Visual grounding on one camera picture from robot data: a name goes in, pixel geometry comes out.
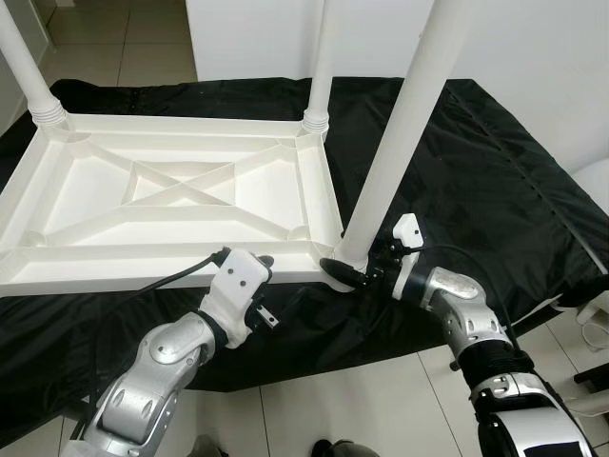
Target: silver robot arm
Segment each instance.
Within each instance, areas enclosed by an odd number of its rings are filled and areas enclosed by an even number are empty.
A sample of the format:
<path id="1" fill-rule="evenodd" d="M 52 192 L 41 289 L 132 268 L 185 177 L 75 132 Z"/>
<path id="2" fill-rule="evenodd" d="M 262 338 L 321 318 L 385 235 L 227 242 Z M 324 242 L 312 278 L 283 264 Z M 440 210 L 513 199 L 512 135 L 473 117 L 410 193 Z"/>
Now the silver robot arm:
<path id="1" fill-rule="evenodd" d="M 151 330 L 131 368 L 104 394 L 83 441 L 70 441 L 62 457 L 152 457 L 173 417 L 180 391 L 224 346 L 236 348 L 251 329 L 252 307 L 272 327 L 275 319 L 255 304 L 270 280 L 267 265 L 242 249 L 232 250 L 197 312 Z"/>
<path id="2" fill-rule="evenodd" d="M 402 220 L 399 226 L 419 235 L 416 219 L 408 224 Z M 400 236 L 394 230 L 396 234 L 408 246 L 407 233 Z M 401 288 L 394 288 L 395 298 L 401 299 L 414 284 L 403 276 L 415 276 L 416 262 L 417 258 L 402 261 Z M 421 293 L 420 306 L 442 322 L 444 338 L 471 389 L 484 457 L 593 455 L 560 397 L 537 375 L 528 355 L 514 349 L 478 282 L 433 268 Z"/>

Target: black cable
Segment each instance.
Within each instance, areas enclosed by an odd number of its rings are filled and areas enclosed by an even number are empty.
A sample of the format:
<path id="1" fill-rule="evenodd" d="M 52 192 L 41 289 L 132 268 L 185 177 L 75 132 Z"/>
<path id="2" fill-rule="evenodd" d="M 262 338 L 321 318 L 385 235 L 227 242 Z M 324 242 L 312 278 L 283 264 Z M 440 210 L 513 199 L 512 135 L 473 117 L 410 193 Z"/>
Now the black cable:
<path id="1" fill-rule="evenodd" d="M 78 440 L 79 436 L 82 439 L 82 435 L 84 433 L 86 424 L 87 424 L 87 418 L 85 418 L 85 417 L 83 417 L 76 423 L 76 425 L 74 426 L 74 430 L 72 431 L 71 435 L 69 436 L 71 441 Z"/>
<path id="2" fill-rule="evenodd" d="M 145 286 L 144 288 L 140 288 L 139 290 L 133 291 L 127 297 L 125 297 L 122 300 L 119 300 L 116 304 L 114 304 L 112 306 L 112 308 L 108 311 L 108 313 L 104 316 L 104 318 L 95 328 L 95 331 L 93 332 L 93 337 L 90 340 L 89 367 L 88 367 L 88 379 L 89 379 L 88 418 L 87 418 L 88 423 L 90 423 L 93 419 L 93 416 L 94 416 L 95 410 L 96 410 L 97 400 L 98 400 L 97 348 L 99 346 L 100 335 L 102 334 L 102 330 L 104 329 L 106 324 L 109 322 L 109 320 L 112 317 L 114 317 L 114 314 L 116 313 L 118 307 L 125 304 L 126 302 L 133 300 L 134 298 L 137 298 L 147 292 L 150 292 L 151 290 L 155 290 L 155 289 L 165 286 L 169 283 L 177 281 L 178 279 L 184 278 L 185 276 L 188 276 L 189 274 L 191 274 L 203 267 L 206 267 L 207 265 L 209 265 L 212 262 L 216 263 L 217 265 L 221 265 L 229 253 L 230 253 L 230 249 L 228 249 L 228 248 L 224 248 L 221 251 L 215 252 L 215 253 L 211 254 L 209 257 L 207 257 L 205 260 L 203 260 L 202 262 L 199 262 L 198 264 L 193 265 L 192 267 L 186 268 L 178 273 L 172 274 L 171 276 L 168 276 L 167 278 L 160 279 L 159 281 L 156 281 L 155 283 Z M 125 364 L 127 359 L 128 359 L 128 356 L 115 370 L 116 374 L 118 374 L 120 372 L 120 370 L 123 368 L 123 365 Z"/>
<path id="3" fill-rule="evenodd" d="M 486 271 L 486 268 L 484 268 L 482 263 L 471 252 L 469 252 L 469 251 L 467 251 L 467 250 L 465 250 L 463 248 L 460 248 L 458 246 L 455 246 L 455 245 L 434 245 L 434 246 L 423 246 L 423 247 L 420 247 L 420 248 L 404 248 L 403 249 L 403 253 L 404 254 L 410 254 L 412 252 L 423 252 L 423 251 L 426 251 L 426 250 L 436 250 L 436 249 L 453 250 L 455 252 L 458 252 L 462 256 L 466 257 L 474 265 L 476 265 L 476 267 L 485 276 L 486 281 L 488 282 L 488 285 L 491 288 L 491 291 L 493 292 L 493 294 L 495 295 L 495 298 L 497 299 L 497 302 L 499 304 L 499 308 L 501 309 L 501 314 L 502 314 L 502 317 L 503 317 L 503 321 L 505 323 L 505 333 L 507 334 L 509 339 L 512 341 L 512 345 L 514 346 L 514 349 L 517 350 L 517 351 L 521 351 L 521 346 L 519 345 L 518 339 L 516 338 L 516 332 L 514 331 L 514 328 L 512 327 L 512 320 L 510 319 L 510 315 L 507 312 L 507 308 L 505 307 L 505 303 L 503 302 L 503 300 L 501 299 L 500 295 L 498 294 L 498 290 L 495 287 L 495 284 L 493 283 L 493 280 L 491 279 L 491 275 L 488 274 L 488 272 Z"/>

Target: tile floor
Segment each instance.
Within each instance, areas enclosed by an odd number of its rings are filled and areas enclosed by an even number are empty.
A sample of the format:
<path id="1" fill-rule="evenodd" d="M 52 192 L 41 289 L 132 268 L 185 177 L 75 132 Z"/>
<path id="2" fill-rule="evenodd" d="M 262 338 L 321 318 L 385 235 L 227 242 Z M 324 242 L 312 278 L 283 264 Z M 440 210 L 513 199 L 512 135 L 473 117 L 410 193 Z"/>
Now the tile floor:
<path id="1" fill-rule="evenodd" d="M 565 399 L 586 393 L 572 381 L 575 373 L 609 360 L 609 350 L 588 353 L 574 313 L 524 335 L 521 344 Z M 231 457 L 308 457 L 323 437 L 355 439 L 383 457 L 480 457 L 467 385 L 449 369 L 450 360 L 440 347 L 238 392 L 186 390 L 157 456 L 186 456 L 206 433 Z M 609 457 L 604 419 L 581 424 L 599 457 Z M 73 427 L 58 418 L 0 450 L 0 457 L 58 455 Z"/>
<path id="2" fill-rule="evenodd" d="M 76 0 L 47 28 L 55 46 L 41 65 L 52 84 L 161 86 L 196 81 L 184 0 Z"/>
<path id="3" fill-rule="evenodd" d="M 56 9 L 49 32 L 56 52 L 42 71 L 49 83 L 76 78 L 100 86 L 155 86 L 196 80 L 183 0 L 76 0 Z M 609 360 L 591 353 L 572 313 L 523 336 L 541 375 L 565 398 L 585 393 L 572 377 Z M 306 457 L 319 438 L 352 438 L 383 457 L 479 457 L 473 410 L 447 347 L 359 368 L 232 393 L 183 392 L 159 457 L 187 455 L 211 435 L 232 457 Z M 600 457 L 609 427 L 582 425 Z M 74 423 L 58 418 L 0 449 L 0 457 L 58 455 Z"/>

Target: white wall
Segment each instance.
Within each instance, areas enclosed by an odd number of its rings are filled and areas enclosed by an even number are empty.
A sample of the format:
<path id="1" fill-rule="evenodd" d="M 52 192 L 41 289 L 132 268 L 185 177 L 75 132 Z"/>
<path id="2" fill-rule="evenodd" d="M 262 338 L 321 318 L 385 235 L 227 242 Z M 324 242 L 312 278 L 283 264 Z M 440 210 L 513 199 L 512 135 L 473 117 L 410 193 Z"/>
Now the white wall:
<path id="1" fill-rule="evenodd" d="M 432 0 L 336 0 L 335 74 L 405 76 Z M 453 77 L 476 79 L 571 171 L 609 155 L 607 0 L 486 0 Z M 322 0 L 187 0 L 200 80 L 310 76 Z"/>
<path id="2" fill-rule="evenodd" d="M 28 44 L 31 55 L 40 62 L 49 42 L 31 3 L 29 0 L 5 0 L 5 2 Z M 0 134 L 12 124 L 22 101 L 23 92 L 19 89 L 9 65 L 0 53 Z"/>

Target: black fabric cover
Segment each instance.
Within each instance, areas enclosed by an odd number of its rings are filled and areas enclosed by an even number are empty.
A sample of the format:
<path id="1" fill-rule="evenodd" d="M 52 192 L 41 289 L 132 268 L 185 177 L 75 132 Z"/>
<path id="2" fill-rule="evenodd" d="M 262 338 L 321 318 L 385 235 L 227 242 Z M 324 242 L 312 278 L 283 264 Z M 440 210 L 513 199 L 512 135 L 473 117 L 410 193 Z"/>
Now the black fabric cover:
<path id="1" fill-rule="evenodd" d="M 330 101 L 328 163 L 348 222 L 402 80 L 336 78 Z M 52 90 L 71 112 L 299 120 L 310 80 L 242 80 L 116 89 L 60 81 Z M 34 133 L 25 114 L 0 138 L 4 186 Z M 540 301 L 600 275 L 589 251 L 609 262 L 609 223 L 590 197 L 518 121 L 475 82 L 447 82 L 384 228 L 415 212 L 427 244 L 475 254 L 512 319 Z M 421 262 L 469 274 L 459 254 Z M 486 287 L 491 306 L 497 298 Z M 105 326 L 100 380 L 155 326 L 198 305 L 202 289 L 158 290 L 121 307 Z M 442 344 L 433 316 L 381 294 L 324 285 L 267 288 L 282 320 L 200 369 L 190 388 L 234 390 L 353 367 Z M 88 341 L 122 293 L 6 297 L 0 300 L 0 447 L 87 395 Z"/>

